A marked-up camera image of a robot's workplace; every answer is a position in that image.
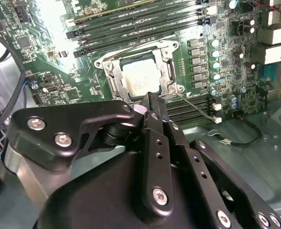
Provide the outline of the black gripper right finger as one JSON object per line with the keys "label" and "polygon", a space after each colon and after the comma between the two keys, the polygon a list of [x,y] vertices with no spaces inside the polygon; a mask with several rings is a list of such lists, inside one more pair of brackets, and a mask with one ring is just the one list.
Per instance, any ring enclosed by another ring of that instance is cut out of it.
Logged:
{"label": "black gripper right finger", "polygon": [[194,190],[201,229],[281,229],[281,217],[208,144],[188,142],[174,122],[164,129]]}

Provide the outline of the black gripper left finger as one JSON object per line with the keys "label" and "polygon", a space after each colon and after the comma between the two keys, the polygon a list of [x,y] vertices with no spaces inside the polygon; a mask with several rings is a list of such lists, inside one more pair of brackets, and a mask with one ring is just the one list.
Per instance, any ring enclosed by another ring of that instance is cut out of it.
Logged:
{"label": "black gripper left finger", "polygon": [[122,153],[141,160],[140,205],[153,223],[174,211],[164,101],[145,95],[140,107],[106,101],[15,112],[2,161],[40,208],[60,187]]}

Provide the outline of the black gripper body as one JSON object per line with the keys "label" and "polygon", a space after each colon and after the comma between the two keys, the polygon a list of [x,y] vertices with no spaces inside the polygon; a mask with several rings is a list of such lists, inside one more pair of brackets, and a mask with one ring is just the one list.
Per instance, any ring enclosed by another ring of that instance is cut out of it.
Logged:
{"label": "black gripper body", "polygon": [[[141,156],[122,153],[56,190],[37,220],[39,229],[153,229],[145,212],[137,215]],[[161,229],[221,229],[202,206],[200,194],[183,172],[171,166],[174,211]]]}

